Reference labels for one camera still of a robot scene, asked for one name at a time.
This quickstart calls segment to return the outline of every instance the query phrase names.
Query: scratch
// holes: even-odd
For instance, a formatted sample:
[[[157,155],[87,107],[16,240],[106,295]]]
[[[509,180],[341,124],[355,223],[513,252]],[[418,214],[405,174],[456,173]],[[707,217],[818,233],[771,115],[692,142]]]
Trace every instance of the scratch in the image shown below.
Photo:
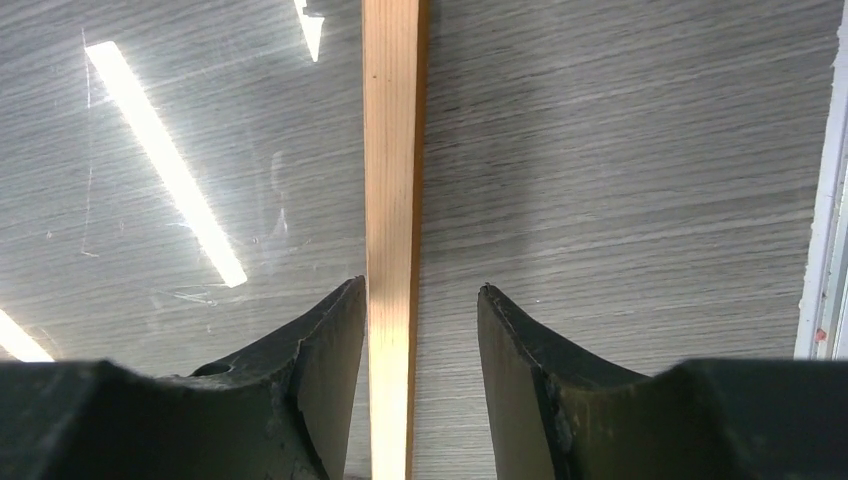
[[[83,57],[85,58],[85,87],[86,87],[86,130],[88,131],[88,189],[85,193],[85,227],[82,232],[82,245],[80,246],[80,253],[86,255],[88,257],[97,258],[100,255],[87,252],[85,249],[86,240],[88,239],[88,222],[91,218],[91,178],[92,173],[94,171],[93,161],[91,159],[91,69],[88,66],[88,58],[85,57],[86,50],[88,49],[88,43],[85,41],[85,28],[81,29],[82,32],[82,49],[83,49]]]

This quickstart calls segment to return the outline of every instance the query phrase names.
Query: gray wood grain surface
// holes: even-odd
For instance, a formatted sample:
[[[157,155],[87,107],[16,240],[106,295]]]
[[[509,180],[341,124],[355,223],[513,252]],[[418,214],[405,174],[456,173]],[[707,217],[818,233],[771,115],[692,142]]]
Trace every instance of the gray wood grain surface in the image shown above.
[[[309,6],[325,17],[317,63],[291,3],[0,6],[0,308],[57,358],[185,374],[364,271],[359,4]],[[495,476],[484,282],[644,373],[791,354],[841,8],[433,4],[416,478]],[[214,286],[83,32],[115,41],[147,88],[244,288]]]

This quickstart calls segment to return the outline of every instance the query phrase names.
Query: wooden stick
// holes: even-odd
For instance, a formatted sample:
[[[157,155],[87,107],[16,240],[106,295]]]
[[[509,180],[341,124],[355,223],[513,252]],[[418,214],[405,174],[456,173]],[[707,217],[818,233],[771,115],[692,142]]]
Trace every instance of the wooden stick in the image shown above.
[[[373,480],[411,478],[427,0],[363,0]]]

